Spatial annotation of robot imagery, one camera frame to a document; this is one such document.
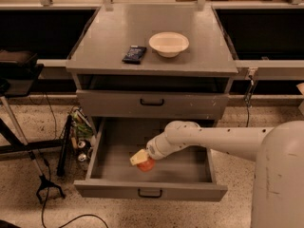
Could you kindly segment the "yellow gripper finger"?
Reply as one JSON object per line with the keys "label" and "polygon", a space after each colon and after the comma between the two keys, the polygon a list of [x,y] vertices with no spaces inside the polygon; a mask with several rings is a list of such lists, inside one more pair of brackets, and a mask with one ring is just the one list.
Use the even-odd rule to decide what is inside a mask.
{"label": "yellow gripper finger", "polygon": [[149,155],[145,149],[139,150],[130,158],[130,163],[132,165],[137,165],[142,162],[146,162],[149,159]]}

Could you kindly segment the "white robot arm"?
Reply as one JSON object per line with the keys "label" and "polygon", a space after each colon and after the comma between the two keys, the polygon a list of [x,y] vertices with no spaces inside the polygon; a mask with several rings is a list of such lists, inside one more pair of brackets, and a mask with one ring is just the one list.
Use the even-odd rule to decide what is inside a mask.
{"label": "white robot arm", "polygon": [[189,146],[202,146],[256,163],[251,228],[304,228],[304,122],[275,127],[201,127],[174,121],[130,158],[147,171]]}

